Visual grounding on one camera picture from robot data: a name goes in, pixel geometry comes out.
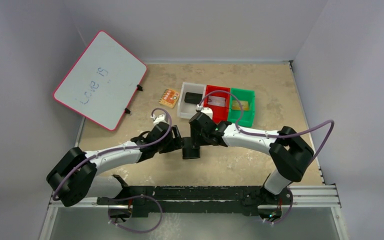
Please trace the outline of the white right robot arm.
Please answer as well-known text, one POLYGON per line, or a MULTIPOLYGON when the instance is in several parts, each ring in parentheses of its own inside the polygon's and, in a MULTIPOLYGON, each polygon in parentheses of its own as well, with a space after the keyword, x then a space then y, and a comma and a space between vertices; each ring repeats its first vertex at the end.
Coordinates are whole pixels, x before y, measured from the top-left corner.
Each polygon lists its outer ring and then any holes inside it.
POLYGON ((289 184, 302 180, 314 157, 313 149, 288 126, 278 131, 237 127, 229 121, 215 123, 203 112, 197 112, 188 123, 193 149, 200 146, 240 147, 271 157, 275 170, 260 191, 262 200, 268 204, 278 200, 289 184))

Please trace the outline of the black leather card holder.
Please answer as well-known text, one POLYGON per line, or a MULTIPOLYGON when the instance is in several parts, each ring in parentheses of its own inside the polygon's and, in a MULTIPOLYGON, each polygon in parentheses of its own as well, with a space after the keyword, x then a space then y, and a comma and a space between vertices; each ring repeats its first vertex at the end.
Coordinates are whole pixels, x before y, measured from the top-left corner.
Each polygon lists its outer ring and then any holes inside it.
POLYGON ((196 147, 191 137, 182 138, 182 159, 193 160, 200 158, 200 147, 196 147))

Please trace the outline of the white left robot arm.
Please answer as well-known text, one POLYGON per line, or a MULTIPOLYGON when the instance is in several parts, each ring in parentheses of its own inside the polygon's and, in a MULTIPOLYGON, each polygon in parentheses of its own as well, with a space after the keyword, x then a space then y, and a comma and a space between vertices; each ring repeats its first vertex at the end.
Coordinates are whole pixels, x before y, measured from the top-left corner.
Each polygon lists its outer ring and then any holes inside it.
POLYGON ((112 148, 83 151, 69 149, 46 177, 53 190, 52 199, 71 207, 86 198, 97 176, 117 167, 151 159, 155 154, 170 153, 183 147, 176 125, 158 123, 152 130, 112 148))

